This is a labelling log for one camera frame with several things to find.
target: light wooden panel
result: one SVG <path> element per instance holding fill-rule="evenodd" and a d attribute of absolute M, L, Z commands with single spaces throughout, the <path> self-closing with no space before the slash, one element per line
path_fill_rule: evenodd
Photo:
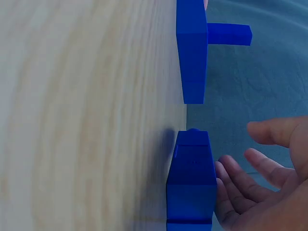
<path fill-rule="evenodd" d="M 0 0 L 0 230 L 165 229 L 175 0 Z"/>

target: blue-gray background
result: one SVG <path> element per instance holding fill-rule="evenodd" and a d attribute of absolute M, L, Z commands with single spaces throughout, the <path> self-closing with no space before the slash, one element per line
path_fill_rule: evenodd
<path fill-rule="evenodd" d="M 232 155 L 262 185 L 243 158 L 249 147 L 291 167 L 288 150 L 258 145 L 246 123 L 308 114 L 308 1 L 209 0 L 208 22 L 248 24 L 250 47 L 210 45 L 204 105 L 187 106 L 187 129 L 209 131 L 215 160 Z M 222 230 L 214 220 L 213 230 Z"/>

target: palm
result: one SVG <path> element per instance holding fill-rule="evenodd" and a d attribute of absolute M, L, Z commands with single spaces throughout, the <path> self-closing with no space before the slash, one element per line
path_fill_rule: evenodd
<path fill-rule="evenodd" d="M 264 140 L 264 133 L 261 138 L 256 137 L 253 132 L 250 132 L 250 135 L 259 143 L 277 143 L 273 140 Z M 284 222 L 281 220 L 281 210 L 290 203 L 289 201 L 294 200 L 296 197 L 294 194 L 298 194 L 297 191 L 306 178 L 303 179 L 303 174 L 298 169 L 300 175 L 294 169 L 281 166 L 255 149 L 248 149 L 244 155 L 269 183 L 280 190 L 274 192 L 258 185 L 231 156 L 225 155 L 215 163 L 218 177 L 215 213 L 218 220 L 226 230 L 230 231 L 277 230 L 277 223 Z M 303 160 L 294 156 L 292 150 L 291 158 L 295 168 L 302 166 Z"/>

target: hand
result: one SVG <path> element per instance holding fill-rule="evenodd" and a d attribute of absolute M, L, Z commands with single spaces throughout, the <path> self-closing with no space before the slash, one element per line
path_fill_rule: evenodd
<path fill-rule="evenodd" d="M 258 185 L 228 155 L 215 162 L 218 193 L 215 213 L 228 231 L 308 230 L 308 116 L 251 122 L 249 135 L 261 144 L 290 150 L 294 169 L 286 168 L 255 149 L 244 156 L 272 185 Z"/>

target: wooden board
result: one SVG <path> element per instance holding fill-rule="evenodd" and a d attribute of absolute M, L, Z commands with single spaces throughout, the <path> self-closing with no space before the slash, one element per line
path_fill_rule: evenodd
<path fill-rule="evenodd" d="M 0 230 L 164 230 L 176 1 L 0 5 Z"/>

